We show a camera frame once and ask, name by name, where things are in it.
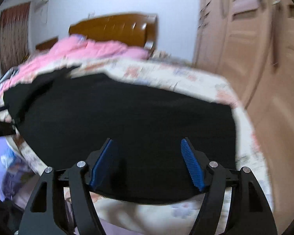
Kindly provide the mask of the black pants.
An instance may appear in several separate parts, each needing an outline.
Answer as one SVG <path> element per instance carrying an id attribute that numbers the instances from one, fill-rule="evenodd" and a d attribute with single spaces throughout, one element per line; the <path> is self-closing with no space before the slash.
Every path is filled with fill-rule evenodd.
<path id="1" fill-rule="evenodd" d="M 68 73 L 42 74 L 3 96 L 21 136 L 46 165 L 70 168 L 110 138 L 119 154 L 97 193 L 143 204 L 199 193 L 181 154 L 183 138 L 210 160 L 236 167 L 236 126 L 228 105 L 103 73 L 73 79 Z"/>

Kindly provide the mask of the floral cream bed sheet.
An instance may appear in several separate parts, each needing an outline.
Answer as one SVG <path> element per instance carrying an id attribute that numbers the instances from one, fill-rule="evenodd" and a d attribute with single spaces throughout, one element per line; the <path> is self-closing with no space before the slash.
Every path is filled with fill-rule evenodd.
<path id="1" fill-rule="evenodd" d="M 90 194 L 163 205 L 203 194 L 190 234 L 216 232 L 231 189 L 225 234 L 276 234 L 248 167 L 235 169 L 230 106 L 122 72 L 121 60 L 64 65 L 7 89 L 3 101 L 25 142 L 48 166 L 20 234 L 105 234 Z"/>

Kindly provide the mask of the pink quilt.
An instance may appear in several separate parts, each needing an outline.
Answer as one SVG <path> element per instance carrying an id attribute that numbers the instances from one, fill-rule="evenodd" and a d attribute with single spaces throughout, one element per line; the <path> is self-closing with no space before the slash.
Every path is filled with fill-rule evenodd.
<path id="1" fill-rule="evenodd" d="M 142 47 L 128 46 L 119 41 L 94 41 L 80 34 L 73 34 L 57 41 L 45 54 L 39 54 L 19 65 L 17 74 L 2 83 L 0 98 L 6 90 L 19 82 L 31 82 L 46 67 L 60 67 L 66 60 L 120 57 L 146 60 L 149 52 Z"/>

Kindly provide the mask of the brown wooden headboard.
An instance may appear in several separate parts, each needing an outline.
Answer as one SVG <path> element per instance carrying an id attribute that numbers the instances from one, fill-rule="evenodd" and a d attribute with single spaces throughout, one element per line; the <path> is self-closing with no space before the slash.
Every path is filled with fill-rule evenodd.
<path id="1" fill-rule="evenodd" d="M 81 34 L 95 41 L 119 41 L 153 52 L 157 47 L 158 16 L 138 12 L 104 15 L 71 25 L 68 34 Z"/>

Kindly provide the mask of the red patterned curtain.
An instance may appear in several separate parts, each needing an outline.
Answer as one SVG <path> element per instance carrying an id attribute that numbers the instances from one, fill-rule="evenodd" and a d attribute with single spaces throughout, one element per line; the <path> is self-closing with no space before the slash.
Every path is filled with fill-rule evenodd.
<path id="1" fill-rule="evenodd" d="M 0 14 L 0 67 L 6 73 L 29 54 L 28 19 L 30 2 L 12 6 Z"/>

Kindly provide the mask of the light wooden wardrobe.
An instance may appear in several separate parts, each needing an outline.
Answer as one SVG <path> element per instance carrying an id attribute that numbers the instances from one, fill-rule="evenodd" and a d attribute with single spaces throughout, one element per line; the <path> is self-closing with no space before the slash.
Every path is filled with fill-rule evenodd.
<path id="1" fill-rule="evenodd" d="M 294 0 L 200 0 L 193 58 L 228 80 L 268 162 L 279 234 L 294 234 Z"/>

